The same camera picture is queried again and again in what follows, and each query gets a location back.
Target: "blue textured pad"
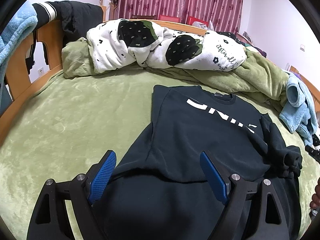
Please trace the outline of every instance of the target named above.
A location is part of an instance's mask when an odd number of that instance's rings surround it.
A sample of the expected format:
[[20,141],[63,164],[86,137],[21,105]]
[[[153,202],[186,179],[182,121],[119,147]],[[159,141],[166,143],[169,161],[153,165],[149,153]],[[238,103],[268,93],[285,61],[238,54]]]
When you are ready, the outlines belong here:
[[200,166],[217,200],[225,205],[228,201],[227,185],[205,152],[200,154]]
[[95,201],[99,200],[102,196],[106,185],[111,177],[113,170],[115,169],[117,162],[116,153],[112,151],[105,163],[102,165],[98,171],[96,177],[92,180],[90,185],[90,195],[88,201],[93,204]]

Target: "white blanket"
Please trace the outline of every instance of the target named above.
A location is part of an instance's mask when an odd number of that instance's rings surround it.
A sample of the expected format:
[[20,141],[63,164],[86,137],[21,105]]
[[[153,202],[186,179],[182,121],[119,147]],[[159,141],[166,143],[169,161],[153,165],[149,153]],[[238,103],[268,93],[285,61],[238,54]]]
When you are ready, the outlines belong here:
[[161,27],[150,21],[118,19],[87,33],[97,73],[127,66],[230,71],[246,54],[232,38],[207,31],[204,36]]

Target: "blue fluffy garment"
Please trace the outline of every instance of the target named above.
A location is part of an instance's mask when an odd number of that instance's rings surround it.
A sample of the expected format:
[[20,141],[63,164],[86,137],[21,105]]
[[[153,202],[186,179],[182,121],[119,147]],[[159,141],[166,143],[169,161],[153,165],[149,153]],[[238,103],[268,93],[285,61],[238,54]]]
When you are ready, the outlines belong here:
[[38,23],[37,13],[30,2],[25,2],[12,17],[0,35],[0,109],[2,114],[11,101],[4,87],[4,76],[10,56],[20,43],[34,30]]
[[295,75],[290,74],[286,86],[288,102],[285,104],[279,118],[289,131],[302,137],[305,145],[313,143],[312,134],[316,133],[318,123],[315,105],[308,87]]

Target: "green blanket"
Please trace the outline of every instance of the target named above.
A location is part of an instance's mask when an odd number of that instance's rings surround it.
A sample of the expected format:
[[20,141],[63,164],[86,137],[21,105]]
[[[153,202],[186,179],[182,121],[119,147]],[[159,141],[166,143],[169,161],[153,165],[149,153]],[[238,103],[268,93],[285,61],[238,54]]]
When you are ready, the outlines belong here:
[[[285,87],[289,76],[260,54],[245,51],[247,59],[241,66],[229,72],[210,70],[187,70],[176,67],[167,69],[146,69],[175,79],[197,82],[225,93],[243,92],[250,98],[268,102],[281,112],[287,101]],[[62,50],[62,62],[65,78],[98,75],[90,55],[93,47],[85,38],[70,42]],[[140,69],[131,64],[126,69]]]
[[[144,70],[65,79],[57,73],[29,100],[0,149],[0,215],[17,240],[25,240],[38,194],[48,178],[70,180],[97,163],[108,149],[117,163],[150,122],[153,86],[194,85]],[[204,89],[217,90],[203,86]],[[265,103],[238,95],[261,113],[268,112],[287,145],[300,147],[301,233],[309,225],[309,202],[320,177],[319,165],[305,152],[297,133],[290,134],[278,113]],[[82,239],[68,201],[76,239]]]

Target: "electrical socket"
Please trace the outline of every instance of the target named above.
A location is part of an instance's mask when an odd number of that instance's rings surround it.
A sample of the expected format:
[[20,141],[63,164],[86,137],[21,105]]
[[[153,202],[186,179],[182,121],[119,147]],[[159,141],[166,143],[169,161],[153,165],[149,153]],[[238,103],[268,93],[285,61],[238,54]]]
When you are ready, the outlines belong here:
[[44,75],[44,69],[43,69],[43,67],[38,69],[38,74],[39,74],[39,77],[41,77],[41,76]]

